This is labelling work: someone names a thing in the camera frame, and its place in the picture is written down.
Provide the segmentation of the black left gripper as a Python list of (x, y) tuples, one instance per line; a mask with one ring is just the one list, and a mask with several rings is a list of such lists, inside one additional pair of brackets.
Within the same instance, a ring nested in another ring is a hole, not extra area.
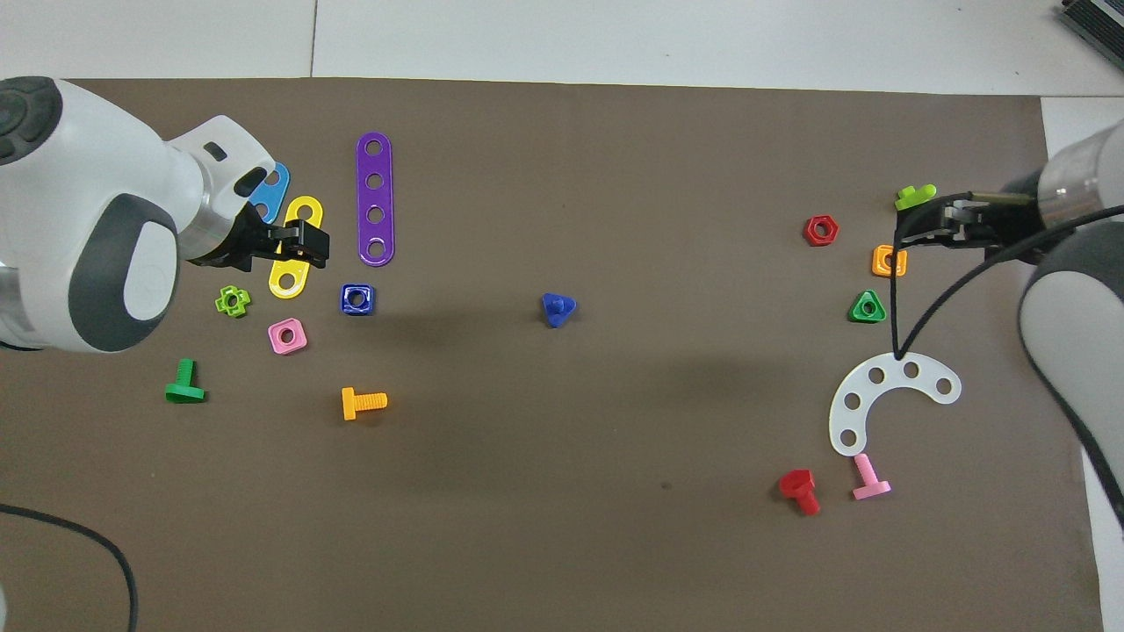
[(252, 269), (256, 260), (301, 262), (324, 269), (329, 251), (329, 235), (309, 220), (285, 222), (284, 251), (279, 240), (270, 236), (275, 227), (266, 224), (253, 205), (244, 205), (233, 216), (229, 231), (220, 240), (205, 240), (200, 231), (189, 227), (180, 233), (180, 258), (197, 267)]

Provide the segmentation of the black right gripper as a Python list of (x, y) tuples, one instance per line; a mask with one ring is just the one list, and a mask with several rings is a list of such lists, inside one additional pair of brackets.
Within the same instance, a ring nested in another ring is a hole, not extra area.
[(1045, 231), (1035, 197), (966, 192), (951, 204), (922, 204), (897, 216), (900, 247), (1007, 249)]

